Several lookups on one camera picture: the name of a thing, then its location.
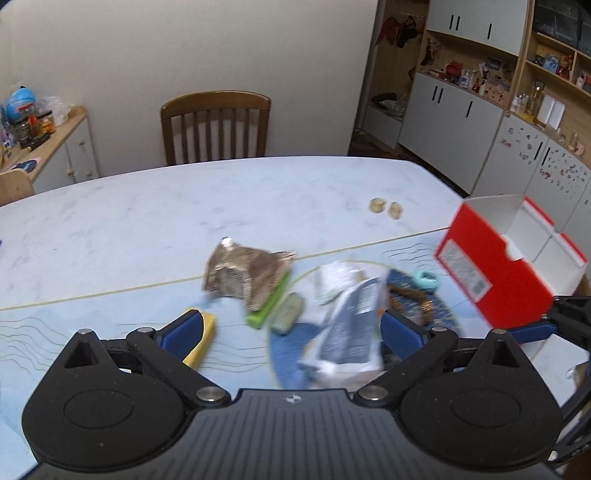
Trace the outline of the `yellow rectangular block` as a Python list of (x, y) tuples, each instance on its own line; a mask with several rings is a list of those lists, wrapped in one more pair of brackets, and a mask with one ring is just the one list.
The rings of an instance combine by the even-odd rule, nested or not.
[(194, 370), (197, 370), (204, 361), (216, 333), (216, 317), (214, 314), (206, 311), (200, 311), (200, 314), (204, 319), (204, 333), (202, 333), (197, 345), (183, 359), (183, 363)]

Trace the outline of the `teal small round device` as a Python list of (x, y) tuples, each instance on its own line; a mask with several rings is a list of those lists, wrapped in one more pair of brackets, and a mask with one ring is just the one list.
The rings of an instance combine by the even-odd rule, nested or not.
[(439, 276), (430, 271), (417, 271), (412, 275), (412, 283), (415, 289), (421, 290), (428, 294), (435, 293), (439, 286)]

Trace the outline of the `red white cardboard box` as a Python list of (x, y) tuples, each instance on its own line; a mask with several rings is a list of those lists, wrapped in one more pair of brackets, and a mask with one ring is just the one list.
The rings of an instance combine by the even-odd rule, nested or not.
[(575, 292), (588, 257), (524, 195), (463, 200), (436, 251), (439, 263), (494, 328), (540, 320)]

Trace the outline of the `white pouch package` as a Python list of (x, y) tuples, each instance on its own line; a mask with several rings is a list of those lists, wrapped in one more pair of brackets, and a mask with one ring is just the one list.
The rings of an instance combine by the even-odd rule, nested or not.
[(318, 268), (315, 299), (327, 312), (298, 360), (311, 386), (353, 392), (384, 372), (379, 324), (386, 278), (387, 269), (373, 264), (338, 260)]

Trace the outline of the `green stick package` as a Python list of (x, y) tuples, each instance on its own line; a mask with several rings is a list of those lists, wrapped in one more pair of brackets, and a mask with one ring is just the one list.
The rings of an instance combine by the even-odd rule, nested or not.
[(263, 303), (263, 307), (259, 310), (250, 312), (249, 315), (246, 316), (245, 323), (247, 326), (255, 329), (263, 327), (263, 324), (270, 316), (271, 311), (273, 311), (273, 308), (276, 307), (280, 298), (283, 296), (284, 291), (286, 291), (288, 280), (290, 280), (290, 273), (283, 275), (280, 283), (278, 283), (276, 288), (271, 291), (270, 296), (267, 297), (266, 302)]

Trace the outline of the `gold foil snack bag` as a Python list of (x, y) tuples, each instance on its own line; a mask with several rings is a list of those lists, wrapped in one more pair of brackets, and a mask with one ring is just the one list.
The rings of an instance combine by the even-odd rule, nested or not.
[(218, 297), (242, 300), (247, 310), (259, 311), (290, 272), (294, 258), (293, 251), (245, 247), (224, 237), (207, 260), (202, 289)]

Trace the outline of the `grey green soap bar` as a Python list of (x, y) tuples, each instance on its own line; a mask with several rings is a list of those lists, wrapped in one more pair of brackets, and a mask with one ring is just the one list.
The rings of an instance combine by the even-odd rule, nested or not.
[(291, 292), (273, 309), (270, 317), (270, 330), (277, 335), (287, 335), (304, 311), (304, 298)]

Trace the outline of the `beige round piece right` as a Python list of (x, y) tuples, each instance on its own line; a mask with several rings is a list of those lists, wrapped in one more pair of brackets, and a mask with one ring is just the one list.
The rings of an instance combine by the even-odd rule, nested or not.
[(394, 219), (399, 220), (403, 216), (404, 208), (399, 202), (392, 202), (388, 209), (388, 215)]

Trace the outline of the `beige round piece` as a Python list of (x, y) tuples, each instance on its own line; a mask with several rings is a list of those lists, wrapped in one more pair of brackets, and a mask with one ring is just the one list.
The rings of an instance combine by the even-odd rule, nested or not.
[(370, 200), (369, 203), (369, 209), (376, 214), (382, 213), (386, 206), (388, 205), (388, 202), (383, 199), (383, 198), (374, 198), (372, 200)]
[(399, 202), (392, 202), (388, 209), (388, 215), (394, 219), (399, 220), (403, 216), (404, 208)]

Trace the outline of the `beige round piece left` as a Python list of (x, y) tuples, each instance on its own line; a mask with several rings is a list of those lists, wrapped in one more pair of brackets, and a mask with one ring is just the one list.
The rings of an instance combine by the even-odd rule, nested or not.
[(383, 199), (383, 198), (374, 198), (372, 200), (370, 200), (369, 203), (369, 209), (376, 214), (382, 213), (386, 206), (388, 205), (388, 202)]

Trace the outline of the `wooden white side cabinet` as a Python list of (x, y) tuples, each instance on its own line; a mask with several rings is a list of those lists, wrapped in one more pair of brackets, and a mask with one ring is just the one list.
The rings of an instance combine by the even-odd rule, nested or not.
[(68, 120), (42, 145), (16, 147), (1, 160), (1, 205), (99, 177), (88, 112), (73, 106)]

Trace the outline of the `brown wooden chair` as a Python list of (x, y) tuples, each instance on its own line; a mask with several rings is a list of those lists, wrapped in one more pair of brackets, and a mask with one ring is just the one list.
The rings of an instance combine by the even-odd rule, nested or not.
[(266, 155), (271, 99), (241, 90), (177, 97), (160, 108), (168, 166)]

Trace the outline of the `blue round toy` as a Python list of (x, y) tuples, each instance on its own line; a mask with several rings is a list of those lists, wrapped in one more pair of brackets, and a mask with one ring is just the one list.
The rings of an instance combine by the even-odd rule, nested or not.
[(15, 90), (8, 98), (5, 105), (5, 112), (9, 122), (16, 121), (21, 113), (20, 109), (28, 104), (35, 104), (36, 96), (35, 93), (24, 86)]

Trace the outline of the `white wooden wall cabinet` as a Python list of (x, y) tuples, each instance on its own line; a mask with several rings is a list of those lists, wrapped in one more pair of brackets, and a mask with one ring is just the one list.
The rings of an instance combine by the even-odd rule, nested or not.
[(429, 4), (398, 146), (473, 196), (524, 193), (574, 234), (590, 203), (578, 52), (532, 32), (532, 1)]

